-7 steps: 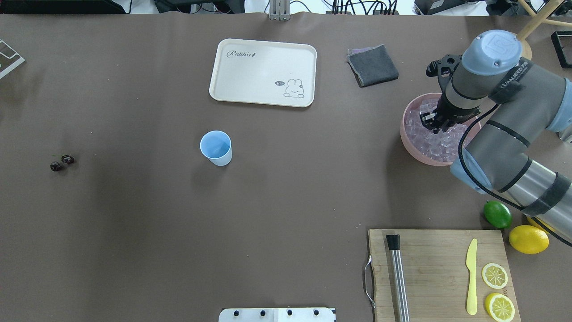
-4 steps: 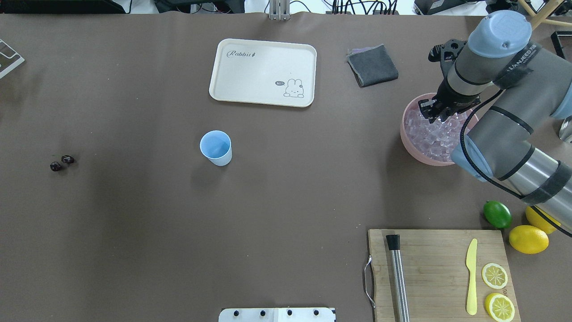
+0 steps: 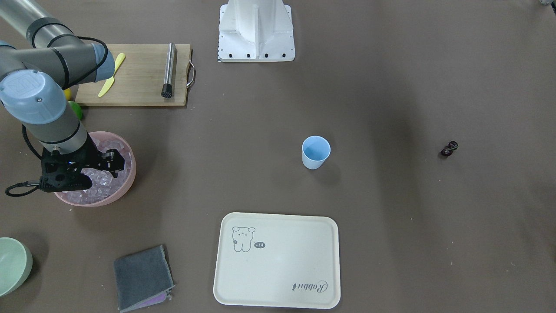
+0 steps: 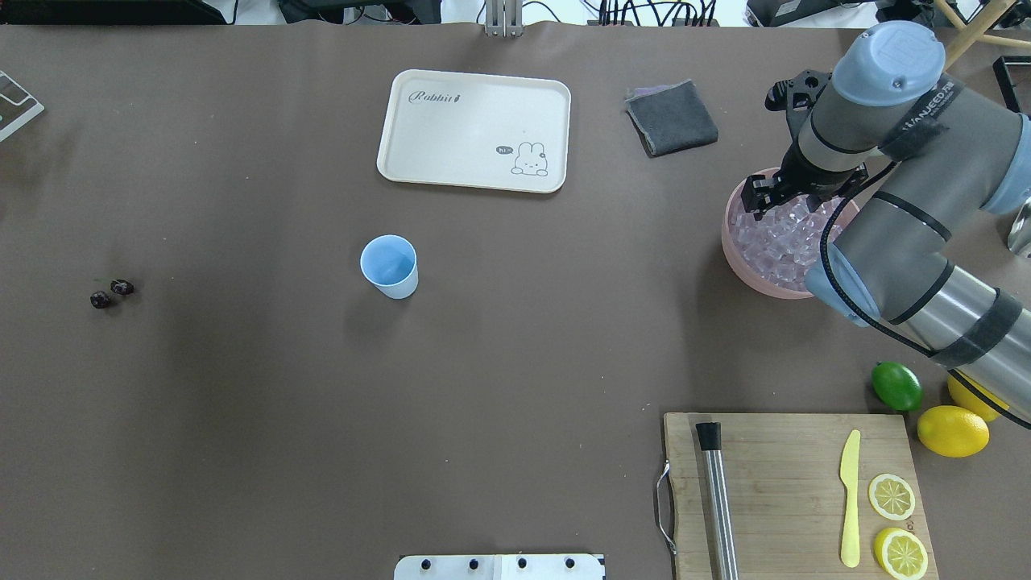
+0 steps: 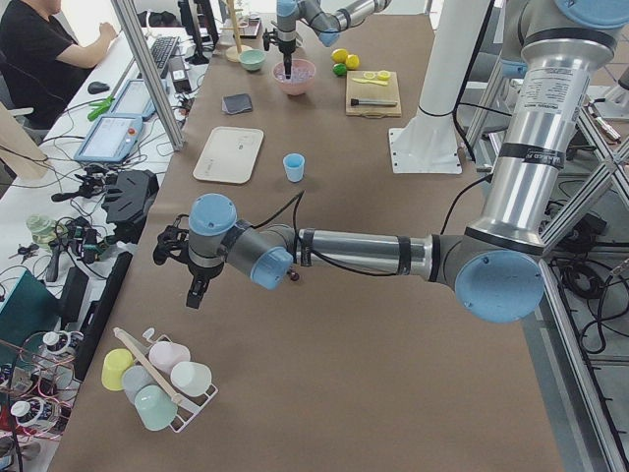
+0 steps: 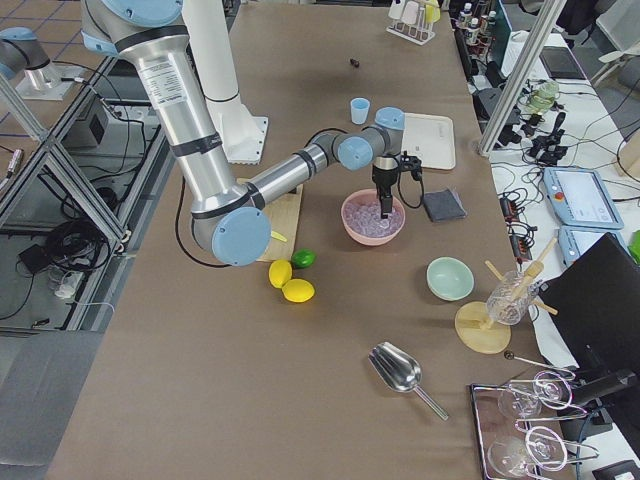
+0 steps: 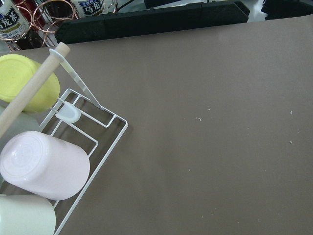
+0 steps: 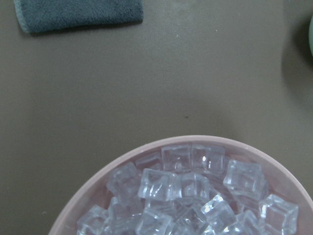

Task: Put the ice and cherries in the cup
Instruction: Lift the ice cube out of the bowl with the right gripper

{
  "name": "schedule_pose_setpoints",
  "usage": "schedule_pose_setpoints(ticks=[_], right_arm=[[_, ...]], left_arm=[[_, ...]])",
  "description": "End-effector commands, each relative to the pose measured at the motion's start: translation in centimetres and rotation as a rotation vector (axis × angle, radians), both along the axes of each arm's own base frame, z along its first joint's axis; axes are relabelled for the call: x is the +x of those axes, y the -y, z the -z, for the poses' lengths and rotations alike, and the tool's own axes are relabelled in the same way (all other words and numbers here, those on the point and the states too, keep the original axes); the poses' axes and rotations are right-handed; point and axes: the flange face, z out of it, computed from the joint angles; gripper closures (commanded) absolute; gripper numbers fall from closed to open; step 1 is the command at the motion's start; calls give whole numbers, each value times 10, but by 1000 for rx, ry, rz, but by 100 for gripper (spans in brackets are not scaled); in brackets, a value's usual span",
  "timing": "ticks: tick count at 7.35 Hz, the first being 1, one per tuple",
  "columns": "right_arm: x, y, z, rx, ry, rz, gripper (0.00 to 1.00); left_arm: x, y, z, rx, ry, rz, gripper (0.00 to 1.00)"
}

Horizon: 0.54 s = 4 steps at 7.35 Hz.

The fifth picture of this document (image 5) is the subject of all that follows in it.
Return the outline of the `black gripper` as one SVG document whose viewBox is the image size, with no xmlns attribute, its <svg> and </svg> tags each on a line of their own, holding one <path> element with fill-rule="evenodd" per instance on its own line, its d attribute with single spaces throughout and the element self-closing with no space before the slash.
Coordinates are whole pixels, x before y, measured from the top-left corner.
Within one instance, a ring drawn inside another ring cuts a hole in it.
<svg viewBox="0 0 629 472">
<path fill-rule="evenodd" d="M 292 77 L 292 55 L 295 52 L 295 41 L 280 41 L 280 51 L 283 54 L 284 78 L 290 80 Z"/>
<path fill-rule="evenodd" d="M 187 293 L 186 306 L 198 309 L 209 285 L 209 281 L 217 277 L 224 268 L 225 262 L 221 257 L 202 257 L 188 255 L 188 269 L 193 281 Z"/>
</svg>

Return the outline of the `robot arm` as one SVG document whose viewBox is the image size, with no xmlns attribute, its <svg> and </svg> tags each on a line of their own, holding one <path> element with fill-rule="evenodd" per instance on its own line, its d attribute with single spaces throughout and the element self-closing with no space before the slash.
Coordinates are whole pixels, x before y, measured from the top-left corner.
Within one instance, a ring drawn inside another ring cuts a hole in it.
<svg viewBox="0 0 629 472">
<path fill-rule="evenodd" d="M 225 265 L 275 288 L 292 266 L 320 261 L 371 276 L 417 275 L 449 286 L 475 316 L 510 323 L 539 304 L 543 212 L 593 73 L 628 22 L 624 1 L 510 1 L 500 65 L 522 80 L 481 215 L 463 235 L 425 238 L 252 225 L 220 194 L 197 198 L 183 257 L 197 307 Z"/>
<path fill-rule="evenodd" d="M 325 12 L 319 1 L 278 0 L 276 2 L 276 27 L 263 36 L 264 49 L 276 44 L 283 56 L 285 77 L 292 75 L 292 55 L 297 48 L 297 22 L 304 22 L 325 46 L 333 44 L 340 32 L 359 25 L 367 16 L 388 8 L 390 1 L 354 1 L 334 13 Z"/>
</svg>

